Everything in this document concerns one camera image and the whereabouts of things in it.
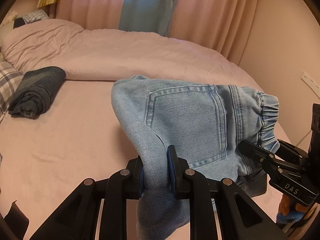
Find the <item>light blue denim pants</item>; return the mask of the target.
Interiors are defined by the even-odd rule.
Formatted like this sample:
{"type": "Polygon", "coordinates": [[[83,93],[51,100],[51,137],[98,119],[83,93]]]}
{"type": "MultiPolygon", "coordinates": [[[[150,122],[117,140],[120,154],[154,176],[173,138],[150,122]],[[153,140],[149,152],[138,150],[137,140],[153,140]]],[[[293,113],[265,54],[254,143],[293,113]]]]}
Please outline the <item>light blue denim pants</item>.
{"type": "Polygon", "coordinates": [[[189,202],[176,200],[171,191],[170,145],[207,178],[230,178],[251,197],[266,192],[266,173],[239,153],[238,144],[249,141],[270,152],[278,150],[277,97],[250,87],[134,76],[114,83],[111,101],[143,163],[140,239],[166,239],[189,222],[189,202]]]}

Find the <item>pink bed sheet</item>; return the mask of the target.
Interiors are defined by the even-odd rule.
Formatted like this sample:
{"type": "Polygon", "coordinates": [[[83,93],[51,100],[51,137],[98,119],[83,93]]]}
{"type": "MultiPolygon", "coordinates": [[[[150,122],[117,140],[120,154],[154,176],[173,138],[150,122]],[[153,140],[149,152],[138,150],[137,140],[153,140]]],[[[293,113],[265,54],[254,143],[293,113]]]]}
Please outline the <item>pink bed sheet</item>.
{"type": "MultiPolygon", "coordinates": [[[[140,157],[112,107],[115,82],[66,81],[50,109],[36,119],[6,115],[1,122],[1,212],[16,203],[29,219],[29,239],[86,178],[102,180],[140,157]]],[[[276,123],[276,139],[288,137],[276,123]]],[[[272,197],[274,218],[280,193],[267,187],[255,198],[272,197]]],[[[138,202],[128,209],[128,238],[137,231],[138,202]]],[[[189,222],[166,239],[188,239],[189,222]]]]}

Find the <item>rolled dark denim garment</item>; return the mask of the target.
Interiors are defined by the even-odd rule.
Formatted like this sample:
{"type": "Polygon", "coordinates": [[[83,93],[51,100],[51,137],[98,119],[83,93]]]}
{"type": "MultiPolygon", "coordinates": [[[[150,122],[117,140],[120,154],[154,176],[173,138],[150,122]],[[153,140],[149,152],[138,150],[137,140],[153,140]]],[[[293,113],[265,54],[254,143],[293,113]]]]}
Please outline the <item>rolled dark denim garment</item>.
{"type": "Polygon", "coordinates": [[[26,72],[10,100],[9,114],[35,119],[46,113],[65,78],[66,72],[56,66],[26,72]]]}

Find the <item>pink curtain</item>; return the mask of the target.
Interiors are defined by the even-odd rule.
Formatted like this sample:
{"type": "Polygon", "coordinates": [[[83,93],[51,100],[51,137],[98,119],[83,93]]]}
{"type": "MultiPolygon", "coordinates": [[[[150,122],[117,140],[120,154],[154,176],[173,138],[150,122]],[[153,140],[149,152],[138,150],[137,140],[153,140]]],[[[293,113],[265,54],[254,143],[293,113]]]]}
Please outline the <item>pink curtain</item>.
{"type": "MultiPolygon", "coordinates": [[[[85,29],[119,29],[124,0],[59,0],[55,16],[85,29]]],[[[177,0],[167,37],[194,42],[239,63],[258,0],[177,0]]]]}

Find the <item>plaid grey white cloth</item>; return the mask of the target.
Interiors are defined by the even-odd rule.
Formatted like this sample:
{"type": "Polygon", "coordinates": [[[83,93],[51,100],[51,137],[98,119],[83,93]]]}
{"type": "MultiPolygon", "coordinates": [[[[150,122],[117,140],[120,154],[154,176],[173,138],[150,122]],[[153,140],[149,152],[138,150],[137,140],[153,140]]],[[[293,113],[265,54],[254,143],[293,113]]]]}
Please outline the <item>plaid grey white cloth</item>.
{"type": "Polygon", "coordinates": [[[10,100],[20,84],[23,75],[10,63],[2,61],[0,66],[0,114],[1,121],[6,115],[10,100]]]}

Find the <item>pink folded duvet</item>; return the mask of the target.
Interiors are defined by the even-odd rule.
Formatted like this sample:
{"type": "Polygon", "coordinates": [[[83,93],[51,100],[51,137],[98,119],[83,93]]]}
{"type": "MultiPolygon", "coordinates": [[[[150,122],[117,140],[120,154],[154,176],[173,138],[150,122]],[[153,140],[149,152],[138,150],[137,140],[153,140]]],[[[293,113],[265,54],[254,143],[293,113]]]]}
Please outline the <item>pink folded duvet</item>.
{"type": "Polygon", "coordinates": [[[1,49],[22,73],[57,66],[69,80],[117,81],[143,75],[258,88],[249,74],[217,51],[156,33],[87,30],[51,19],[13,29],[2,38],[1,49]]]}

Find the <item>blue hanging cloth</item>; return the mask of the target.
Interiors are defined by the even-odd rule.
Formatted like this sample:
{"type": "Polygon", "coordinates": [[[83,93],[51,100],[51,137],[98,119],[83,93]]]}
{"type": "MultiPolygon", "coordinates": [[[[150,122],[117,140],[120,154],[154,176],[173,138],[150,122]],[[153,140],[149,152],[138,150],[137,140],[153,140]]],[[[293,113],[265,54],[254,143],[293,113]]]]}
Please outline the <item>blue hanging cloth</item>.
{"type": "Polygon", "coordinates": [[[177,0],[124,0],[119,29],[168,36],[177,0]]]}

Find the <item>white wall socket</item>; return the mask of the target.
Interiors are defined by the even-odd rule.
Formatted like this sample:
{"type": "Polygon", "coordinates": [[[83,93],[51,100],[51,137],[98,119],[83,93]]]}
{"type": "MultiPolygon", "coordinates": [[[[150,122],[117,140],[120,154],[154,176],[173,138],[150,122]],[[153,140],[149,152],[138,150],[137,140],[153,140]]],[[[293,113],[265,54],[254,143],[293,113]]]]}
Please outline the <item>white wall socket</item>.
{"type": "Polygon", "coordinates": [[[320,93],[319,84],[306,72],[302,74],[301,80],[315,93],[320,93]]]}

